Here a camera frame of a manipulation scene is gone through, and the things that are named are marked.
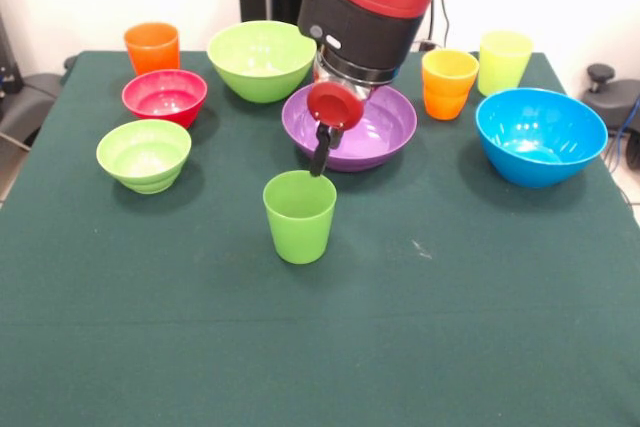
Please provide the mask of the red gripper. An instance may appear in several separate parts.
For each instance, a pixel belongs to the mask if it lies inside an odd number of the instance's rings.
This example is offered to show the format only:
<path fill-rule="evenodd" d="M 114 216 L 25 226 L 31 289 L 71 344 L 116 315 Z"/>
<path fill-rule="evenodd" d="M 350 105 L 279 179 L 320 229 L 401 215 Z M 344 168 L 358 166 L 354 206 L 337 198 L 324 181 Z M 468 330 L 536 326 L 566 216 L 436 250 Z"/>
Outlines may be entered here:
<path fill-rule="evenodd" d="M 326 167 L 329 150 L 340 146 L 344 131 L 337 128 L 355 127 L 363 116 L 364 101 L 344 85 L 325 81 L 311 86 L 307 108 L 320 122 L 316 129 L 318 144 L 309 166 L 311 176 L 319 177 Z"/>

